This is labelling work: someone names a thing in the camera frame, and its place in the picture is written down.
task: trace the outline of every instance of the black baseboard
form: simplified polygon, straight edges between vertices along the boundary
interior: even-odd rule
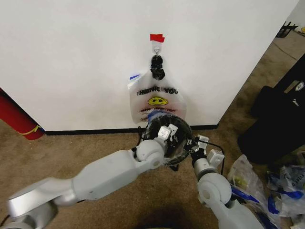
[[[218,125],[192,125],[192,130],[213,130]],[[96,135],[96,134],[118,134],[118,133],[137,133],[138,128],[129,129],[104,129],[104,130],[60,130],[45,131],[46,135]]]

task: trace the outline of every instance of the red cylinder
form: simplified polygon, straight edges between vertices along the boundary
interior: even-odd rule
[[[35,140],[44,134],[40,126],[13,103],[1,89],[0,118],[28,140]]]

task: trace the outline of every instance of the smiley face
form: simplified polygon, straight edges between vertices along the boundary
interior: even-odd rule
[[[148,104],[152,106],[164,106],[168,104],[168,101],[161,97],[153,97],[150,100],[148,100]]]

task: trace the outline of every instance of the brown carpet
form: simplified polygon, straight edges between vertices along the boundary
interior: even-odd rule
[[[274,86],[304,51],[305,38],[294,32],[287,38],[275,39],[218,129],[194,131],[195,135],[206,135],[211,142],[223,146],[225,174],[241,155],[237,137],[255,121],[248,114],[255,96],[264,85]],[[46,177],[71,178],[94,160],[120,149],[133,148],[137,140],[137,134],[109,134],[43,136],[28,141],[0,121],[0,219],[7,214],[7,198],[19,189]],[[254,166],[254,169],[264,177],[266,166]],[[48,228],[141,229],[152,226],[218,228],[213,213],[197,199],[190,158],[181,164],[178,172],[161,167],[140,175],[135,182],[103,199],[60,208]]]

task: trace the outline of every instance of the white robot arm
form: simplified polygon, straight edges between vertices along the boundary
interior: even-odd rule
[[[133,182],[140,173],[164,164],[167,139],[177,127],[162,126],[154,140],[144,140],[136,148],[120,150],[87,165],[72,179],[47,178],[10,197],[8,208],[13,222],[2,229],[42,229],[56,216],[57,206],[71,206],[83,200],[100,199]],[[198,178],[199,200],[211,208],[220,229],[263,229],[249,209],[231,201],[229,182],[216,173],[224,156],[212,150],[203,154],[199,143],[192,154]]]
[[[208,138],[198,136],[208,142]],[[226,178],[216,173],[216,168],[224,159],[221,151],[211,150],[203,154],[206,144],[199,142],[192,154],[193,167],[198,179],[198,199],[210,207],[218,219],[219,229],[264,229],[253,213],[237,200],[231,200],[231,186]]]

